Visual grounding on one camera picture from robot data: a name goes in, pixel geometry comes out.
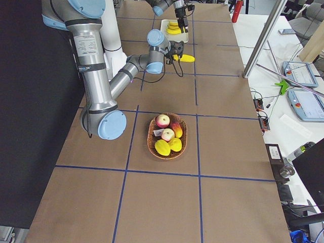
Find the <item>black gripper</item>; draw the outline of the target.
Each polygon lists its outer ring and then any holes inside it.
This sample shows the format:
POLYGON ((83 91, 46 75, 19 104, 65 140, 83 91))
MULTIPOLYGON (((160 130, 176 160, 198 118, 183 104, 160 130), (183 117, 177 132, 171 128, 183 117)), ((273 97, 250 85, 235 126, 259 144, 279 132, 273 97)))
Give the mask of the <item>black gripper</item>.
POLYGON ((177 55, 176 42, 170 41, 170 47, 167 53, 165 54, 166 63, 174 63, 175 61, 174 55, 177 55))
POLYGON ((188 26, 188 20, 186 17, 186 8, 185 7, 180 7, 180 8, 176 8, 175 9, 175 14, 176 17, 178 18, 178 26, 180 28, 181 33, 184 32, 183 28, 184 26, 187 27, 188 26))

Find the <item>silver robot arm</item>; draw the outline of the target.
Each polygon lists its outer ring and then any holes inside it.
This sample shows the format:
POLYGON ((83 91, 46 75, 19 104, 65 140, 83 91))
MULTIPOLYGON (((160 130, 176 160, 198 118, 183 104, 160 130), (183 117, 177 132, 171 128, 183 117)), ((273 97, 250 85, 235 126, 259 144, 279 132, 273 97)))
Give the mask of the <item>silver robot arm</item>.
POLYGON ((164 60, 183 50, 183 43, 153 29, 147 35, 149 52, 126 56, 112 1, 42 1, 42 17, 46 26, 72 34, 86 90, 80 123, 89 135, 101 139, 114 140, 124 132, 127 119, 116 99, 137 73, 161 73, 164 60))
POLYGON ((146 2, 152 7, 153 12, 157 16, 161 16, 170 6, 173 6, 181 32, 188 32, 187 6, 185 5, 185 1, 146 0, 146 2))

